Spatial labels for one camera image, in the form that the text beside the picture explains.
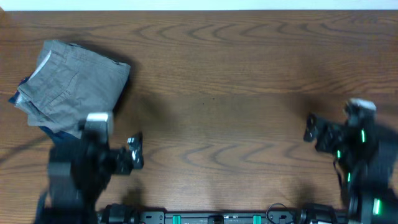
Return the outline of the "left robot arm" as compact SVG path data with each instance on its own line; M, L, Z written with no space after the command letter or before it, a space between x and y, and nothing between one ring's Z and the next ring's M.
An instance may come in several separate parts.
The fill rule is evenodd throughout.
M127 143L127 147L111 149L107 134L85 131L81 139L53 147L49 187L39 198L35 223L139 223L139 213L126 205L111 204L96 211L112 175L130 175L144 166L142 133Z

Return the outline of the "grey shorts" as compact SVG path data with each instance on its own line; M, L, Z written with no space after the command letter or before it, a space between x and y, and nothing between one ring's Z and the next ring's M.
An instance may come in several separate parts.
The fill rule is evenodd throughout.
M11 98L30 126L80 138L79 121L116 105L130 65L60 40L46 40L32 75Z

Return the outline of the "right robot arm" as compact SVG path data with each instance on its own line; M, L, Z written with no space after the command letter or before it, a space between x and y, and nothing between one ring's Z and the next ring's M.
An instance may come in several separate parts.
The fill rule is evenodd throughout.
M350 223L397 223L397 194L389 185L397 160L397 133L374 115L335 123L310 113L304 141L333 155L346 219Z

